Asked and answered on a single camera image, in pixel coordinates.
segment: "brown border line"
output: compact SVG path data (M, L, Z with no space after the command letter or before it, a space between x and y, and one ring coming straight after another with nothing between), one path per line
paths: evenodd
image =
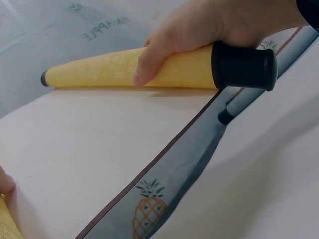
M301 31L302 27L288 38L287 41L278 49L276 56L294 39ZM186 131L198 120L198 118L207 110L207 108L215 101L222 91L218 91L214 97L200 110L200 112L167 144L167 146L152 160L112 201L110 201L89 224L79 233L75 239L84 239L90 230L143 178L143 176L168 152L168 150L186 133Z

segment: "yellow textured surface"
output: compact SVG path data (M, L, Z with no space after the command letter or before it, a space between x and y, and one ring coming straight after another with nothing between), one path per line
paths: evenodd
M133 86L132 77L144 49L113 52L53 67L46 73L46 82L59 88ZM146 86L216 89L211 50L209 45L170 56Z
M0 239L22 239L2 195L0 195Z

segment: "pineapple illustration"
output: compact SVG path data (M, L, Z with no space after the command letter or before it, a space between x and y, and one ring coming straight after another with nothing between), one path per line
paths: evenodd
M266 49L272 49L273 51L276 51L277 44L271 39L270 41L264 40L261 44L260 47L264 50Z
M77 15L79 18L85 21L98 21L105 18L105 15L89 6L82 6L80 3L71 4L67 11Z
M144 239L167 210L167 205L161 199L165 187L161 187L155 179L153 182L142 180L136 188L140 189L143 198L135 208L133 239Z

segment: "black sleeve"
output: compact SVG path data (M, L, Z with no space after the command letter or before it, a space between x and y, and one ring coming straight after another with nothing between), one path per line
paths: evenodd
M304 19L319 32L319 0L296 0L296 2Z

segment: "finger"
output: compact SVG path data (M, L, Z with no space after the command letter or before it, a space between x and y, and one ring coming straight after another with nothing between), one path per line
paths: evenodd
M14 180L0 166L0 193L7 194L15 188Z
M150 35L144 42L144 46L143 47L148 47L150 42L152 41L153 36Z
M142 86L149 82L156 75L163 61L174 52L174 43L168 34L154 37L139 57L133 83Z

